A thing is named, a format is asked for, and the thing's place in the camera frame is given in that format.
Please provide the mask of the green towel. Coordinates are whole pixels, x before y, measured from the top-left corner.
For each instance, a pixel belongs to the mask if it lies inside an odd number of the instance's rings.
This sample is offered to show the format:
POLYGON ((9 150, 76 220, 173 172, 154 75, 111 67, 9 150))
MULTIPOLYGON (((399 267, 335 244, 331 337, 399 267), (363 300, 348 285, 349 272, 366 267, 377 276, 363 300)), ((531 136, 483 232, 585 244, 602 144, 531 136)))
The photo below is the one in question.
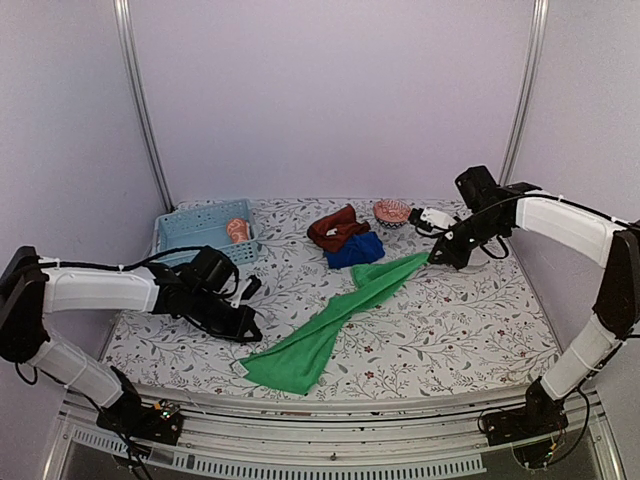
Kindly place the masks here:
POLYGON ((416 253, 386 263, 353 266, 353 291, 333 296, 292 334, 263 352, 233 362, 231 370, 259 386, 308 394, 324 372, 342 327, 354 315, 386 302, 428 263, 427 253, 416 253))

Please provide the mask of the orange bunny towel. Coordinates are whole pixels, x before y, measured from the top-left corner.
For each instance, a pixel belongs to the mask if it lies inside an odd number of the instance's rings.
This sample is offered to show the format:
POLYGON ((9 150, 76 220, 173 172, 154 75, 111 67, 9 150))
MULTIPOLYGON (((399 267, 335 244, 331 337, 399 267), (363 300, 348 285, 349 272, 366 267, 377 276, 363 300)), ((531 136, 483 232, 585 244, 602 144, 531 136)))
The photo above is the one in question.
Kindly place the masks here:
POLYGON ((226 225, 226 232, 233 244, 245 243, 251 240, 249 223, 242 218, 233 218, 226 225))

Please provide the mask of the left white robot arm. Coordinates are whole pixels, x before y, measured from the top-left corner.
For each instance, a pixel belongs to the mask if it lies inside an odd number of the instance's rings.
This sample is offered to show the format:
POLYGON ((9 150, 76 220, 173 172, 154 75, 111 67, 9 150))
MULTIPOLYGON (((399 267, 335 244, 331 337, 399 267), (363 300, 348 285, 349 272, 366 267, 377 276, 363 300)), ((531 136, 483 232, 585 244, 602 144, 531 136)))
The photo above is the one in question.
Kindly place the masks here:
POLYGON ((156 254, 131 265, 45 259, 18 249, 1 276, 1 357, 46 373, 108 410, 128 434, 148 426, 148 412, 125 375, 47 330, 48 314, 133 311, 182 319, 218 339, 259 342, 256 312, 247 305, 261 282, 241 280, 238 267, 209 246, 177 266, 156 254))

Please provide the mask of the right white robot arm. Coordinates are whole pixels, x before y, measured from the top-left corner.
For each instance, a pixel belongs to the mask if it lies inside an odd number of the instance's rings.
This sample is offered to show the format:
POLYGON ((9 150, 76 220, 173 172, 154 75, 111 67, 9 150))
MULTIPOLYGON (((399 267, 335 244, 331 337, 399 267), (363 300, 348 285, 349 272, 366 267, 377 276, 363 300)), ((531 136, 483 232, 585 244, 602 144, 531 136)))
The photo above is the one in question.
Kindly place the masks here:
MULTIPOLYGON (((552 194, 635 221, 639 218, 639 165, 551 165, 520 164, 513 179, 528 181, 552 194)), ((535 290, 559 343, 566 348, 587 320, 595 302, 603 272, 573 250, 539 234, 516 231, 511 238, 514 252, 535 290)), ((594 386, 609 409, 630 403, 639 393, 639 342, 630 340, 594 386)))

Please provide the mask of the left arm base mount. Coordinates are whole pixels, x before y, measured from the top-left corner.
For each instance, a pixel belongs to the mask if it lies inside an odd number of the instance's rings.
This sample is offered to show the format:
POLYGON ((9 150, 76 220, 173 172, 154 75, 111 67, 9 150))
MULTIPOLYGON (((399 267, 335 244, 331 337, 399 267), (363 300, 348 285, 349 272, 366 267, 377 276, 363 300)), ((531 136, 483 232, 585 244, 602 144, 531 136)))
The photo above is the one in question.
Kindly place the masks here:
POLYGON ((122 394, 110 407, 99 408, 97 426, 127 438, 176 446, 184 422, 180 406, 166 399, 144 406, 127 377, 115 367, 111 370, 120 381, 122 394))

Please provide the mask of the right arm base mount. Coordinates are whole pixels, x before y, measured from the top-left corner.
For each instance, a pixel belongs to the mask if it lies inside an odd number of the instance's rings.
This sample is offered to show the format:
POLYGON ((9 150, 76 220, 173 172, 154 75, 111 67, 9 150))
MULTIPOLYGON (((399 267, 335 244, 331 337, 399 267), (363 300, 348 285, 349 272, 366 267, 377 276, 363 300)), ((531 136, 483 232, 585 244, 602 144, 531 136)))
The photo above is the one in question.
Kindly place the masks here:
POLYGON ((539 377, 527 388, 523 406, 490 408, 484 410, 477 420, 478 429, 490 446, 545 436, 543 441, 519 446, 513 451, 516 461, 529 470, 543 469, 552 463, 559 446, 554 434, 562 437, 569 425, 564 401, 549 396, 541 380, 539 377))

